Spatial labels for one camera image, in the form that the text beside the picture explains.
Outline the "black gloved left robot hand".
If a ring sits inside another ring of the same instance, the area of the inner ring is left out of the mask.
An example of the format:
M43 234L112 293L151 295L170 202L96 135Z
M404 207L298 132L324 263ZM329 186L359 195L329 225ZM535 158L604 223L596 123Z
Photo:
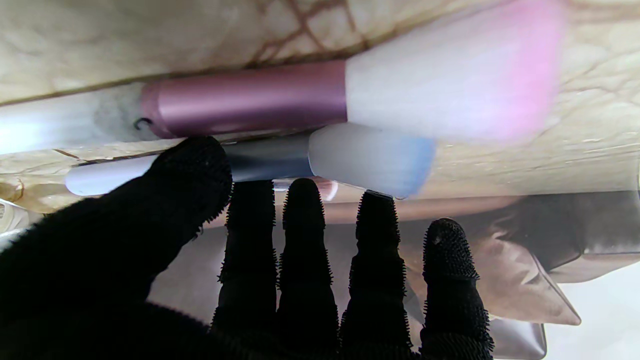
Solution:
M204 223L227 211L210 325L148 298ZM275 256L270 180L233 184L213 137L162 152L142 176L33 224L1 252L3 360L491 360L489 314L462 227L433 221L419 352L403 305L405 264L393 199L366 191L342 318L331 288L318 187L297 178Z

